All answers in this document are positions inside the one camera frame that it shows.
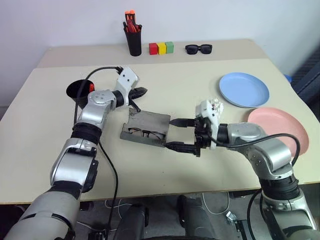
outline pink plate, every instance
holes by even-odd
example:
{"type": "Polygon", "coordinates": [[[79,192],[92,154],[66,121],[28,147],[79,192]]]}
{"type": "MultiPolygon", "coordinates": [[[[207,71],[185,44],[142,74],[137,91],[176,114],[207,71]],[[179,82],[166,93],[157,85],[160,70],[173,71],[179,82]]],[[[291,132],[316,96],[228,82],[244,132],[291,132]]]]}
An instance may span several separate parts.
{"type": "MultiPolygon", "coordinates": [[[[305,128],[301,123],[289,113],[273,107],[260,107],[253,110],[248,122],[258,124],[266,134],[292,134],[299,139],[301,150],[300,155],[304,154],[309,147],[309,138],[305,128]]],[[[292,156],[296,152],[296,143],[289,137],[279,137],[288,146],[292,156]]]]}

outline gray floor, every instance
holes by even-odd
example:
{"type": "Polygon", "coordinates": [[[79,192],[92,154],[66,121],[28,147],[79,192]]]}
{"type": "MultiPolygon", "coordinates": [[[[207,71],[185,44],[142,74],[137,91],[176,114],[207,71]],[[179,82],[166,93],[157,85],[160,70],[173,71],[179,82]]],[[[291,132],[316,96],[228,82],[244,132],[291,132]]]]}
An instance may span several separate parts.
{"type": "MultiPolygon", "coordinates": [[[[302,186],[305,193],[309,208],[314,217],[320,215],[319,206],[319,184],[309,184],[302,186]]],[[[200,197],[200,194],[187,195],[191,198],[200,197]]],[[[227,205],[227,194],[220,193],[205,193],[205,200],[212,212],[219,212],[227,205]]],[[[179,224],[179,217],[176,212],[176,201],[178,195],[167,195],[157,197],[143,197],[143,198],[127,198],[123,199],[121,203],[142,203],[149,208],[149,225],[145,228],[145,238],[174,235],[183,236],[185,234],[184,228],[179,224]]],[[[229,210],[234,213],[239,220],[247,218],[247,206],[250,200],[250,195],[244,198],[230,199],[229,210]]],[[[123,215],[129,206],[120,207],[120,214],[123,215]]],[[[227,223],[227,220],[222,215],[212,215],[207,213],[216,238],[220,240],[240,240],[241,235],[237,233],[234,225],[227,223]]],[[[102,223],[106,223],[109,217],[109,209],[104,205],[104,201],[95,201],[93,209],[89,211],[81,211],[78,216],[78,221],[94,225],[95,228],[102,228],[102,223]]],[[[113,213],[112,227],[116,228],[120,221],[117,208],[113,213]]],[[[259,211],[259,197],[253,202],[251,209],[251,222],[253,232],[257,240],[271,240],[268,229],[260,215],[259,211]]],[[[75,232],[76,239],[85,240],[88,238],[90,229],[80,224],[77,224],[75,232]]],[[[109,239],[113,239],[114,231],[109,235],[109,239]]]]}

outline table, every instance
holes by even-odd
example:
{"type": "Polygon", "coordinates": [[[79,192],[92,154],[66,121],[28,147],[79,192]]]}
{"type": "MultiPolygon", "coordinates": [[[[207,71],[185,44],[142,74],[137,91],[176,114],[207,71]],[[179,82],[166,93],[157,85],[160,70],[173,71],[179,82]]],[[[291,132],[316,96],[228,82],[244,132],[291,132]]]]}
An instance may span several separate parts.
{"type": "MultiPolygon", "coordinates": [[[[171,119],[193,118],[197,104],[218,97],[224,103],[221,123],[246,121],[253,109],[236,107],[225,101],[219,93],[219,79],[230,72],[258,77],[270,91],[265,106],[293,115],[308,133],[309,148],[294,166],[295,176],[300,184],[320,182],[319,122],[260,48],[250,40],[213,41],[211,55],[189,56],[183,54],[185,44],[188,43],[176,43],[172,55],[145,53],[136,58],[120,46],[49,50],[0,121],[0,203],[29,203],[50,188],[50,169],[73,126],[74,102],[65,94],[66,88],[101,65],[129,65],[136,72],[140,78],[137,87],[148,89],[145,96],[136,100],[142,110],[169,114],[171,119]],[[112,59],[114,49],[122,51],[112,59]]],[[[95,83],[96,90],[112,90],[117,77],[115,71],[106,70],[96,73],[90,80],[95,83]]],[[[111,112],[101,136],[119,175],[118,197],[260,187],[249,161],[237,152],[224,148],[205,149],[198,158],[120,139],[128,113],[127,107],[111,112]]],[[[192,128],[170,126],[167,141],[192,143],[193,136],[192,128]]],[[[81,200],[106,199],[114,194],[114,175],[100,150],[96,159],[99,167],[95,185],[81,200]]]]}

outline blue object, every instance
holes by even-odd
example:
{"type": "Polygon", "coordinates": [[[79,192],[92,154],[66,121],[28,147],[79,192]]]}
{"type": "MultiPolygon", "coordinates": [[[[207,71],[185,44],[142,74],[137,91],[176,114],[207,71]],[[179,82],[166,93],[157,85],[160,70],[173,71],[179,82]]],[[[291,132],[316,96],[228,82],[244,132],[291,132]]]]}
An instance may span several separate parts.
{"type": "Polygon", "coordinates": [[[287,75],[287,74],[283,74],[285,76],[285,78],[288,80],[289,83],[292,83],[292,77],[287,75]]]}
{"type": "Polygon", "coordinates": [[[267,86],[255,76],[243,72],[231,72],[219,82],[222,96],[242,108],[256,108],[269,99],[267,86]]]}

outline red block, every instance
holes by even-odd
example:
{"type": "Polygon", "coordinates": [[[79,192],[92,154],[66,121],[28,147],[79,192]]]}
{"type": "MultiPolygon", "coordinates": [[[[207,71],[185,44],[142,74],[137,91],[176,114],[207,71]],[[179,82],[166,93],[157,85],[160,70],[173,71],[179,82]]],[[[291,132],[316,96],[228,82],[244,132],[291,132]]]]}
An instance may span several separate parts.
{"type": "Polygon", "coordinates": [[[150,55],[158,54],[158,45],[156,43],[149,43],[150,55]]]}

